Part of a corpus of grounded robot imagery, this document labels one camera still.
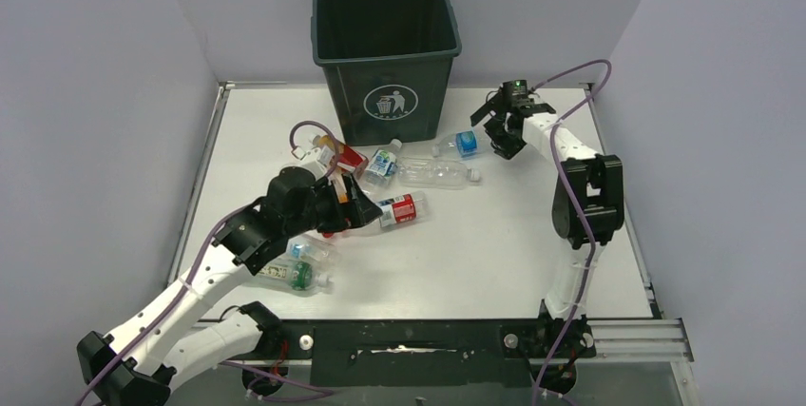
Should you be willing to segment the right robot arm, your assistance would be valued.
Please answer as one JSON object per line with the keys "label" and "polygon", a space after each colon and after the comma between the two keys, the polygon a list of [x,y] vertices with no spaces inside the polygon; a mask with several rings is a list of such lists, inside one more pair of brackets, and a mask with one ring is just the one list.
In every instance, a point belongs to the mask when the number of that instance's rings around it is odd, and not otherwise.
{"label": "right robot arm", "polygon": [[532,146],[557,170],[551,221],[568,250],[543,300],[551,319],[535,328],[534,340],[544,354],[559,355],[572,342],[564,320],[585,314],[587,286],[599,255],[624,225],[623,163],[580,140],[524,80],[499,86],[470,122],[484,128],[498,156],[509,160]]}

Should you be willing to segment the blue label clear bottle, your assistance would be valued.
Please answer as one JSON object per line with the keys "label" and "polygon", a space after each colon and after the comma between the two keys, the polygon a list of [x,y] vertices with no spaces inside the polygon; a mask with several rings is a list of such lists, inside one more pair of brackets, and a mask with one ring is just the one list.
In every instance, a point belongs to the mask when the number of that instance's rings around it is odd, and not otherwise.
{"label": "blue label clear bottle", "polygon": [[448,160],[467,160],[491,152],[490,139],[481,128],[445,135],[432,146],[432,156]]}

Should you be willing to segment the clear unlabeled bottle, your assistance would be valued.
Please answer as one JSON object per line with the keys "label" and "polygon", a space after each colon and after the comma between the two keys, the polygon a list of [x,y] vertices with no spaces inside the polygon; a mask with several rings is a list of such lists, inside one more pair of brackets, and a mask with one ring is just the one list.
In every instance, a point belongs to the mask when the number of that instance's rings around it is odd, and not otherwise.
{"label": "clear unlabeled bottle", "polygon": [[462,189],[482,181],[477,168],[441,159],[401,158],[396,175],[402,184],[421,188]]}

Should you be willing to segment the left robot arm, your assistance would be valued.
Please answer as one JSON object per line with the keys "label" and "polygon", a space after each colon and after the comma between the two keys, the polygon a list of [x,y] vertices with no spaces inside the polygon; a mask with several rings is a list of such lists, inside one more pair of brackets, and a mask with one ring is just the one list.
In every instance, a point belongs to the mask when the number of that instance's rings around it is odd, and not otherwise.
{"label": "left robot arm", "polygon": [[324,172],[286,166],[265,195],[227,214],[197,258],[143,310],[77,345],[89,393],[104,405],[163,405],[189,379],[278,336],[279,318],[258,301],[198,332],[193,326],[232,290],[306,232],[338,233],[383,215],[351,175],[345,202]]}

